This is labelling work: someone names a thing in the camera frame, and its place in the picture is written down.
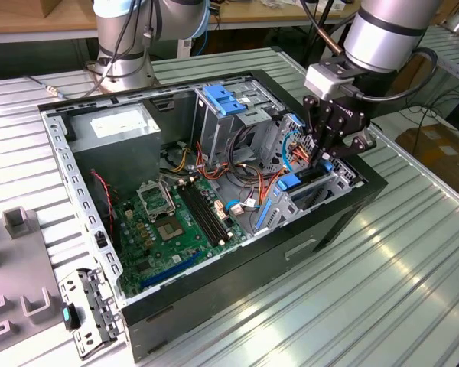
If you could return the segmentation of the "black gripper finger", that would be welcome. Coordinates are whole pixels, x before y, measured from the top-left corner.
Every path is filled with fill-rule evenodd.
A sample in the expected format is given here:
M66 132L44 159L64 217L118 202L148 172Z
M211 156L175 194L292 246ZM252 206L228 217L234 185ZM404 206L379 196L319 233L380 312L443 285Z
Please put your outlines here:
M308 166L316 167L327 153L335 138L335 130L331 125L334 117L334 101L323 101L313 96L305 96L303 99L304 110L307 113L304 133L311 136L314 147L311 150Z
M332 118L324 129L321 158L346 158L368 151L376 146L376 140L368 132L370 119Z

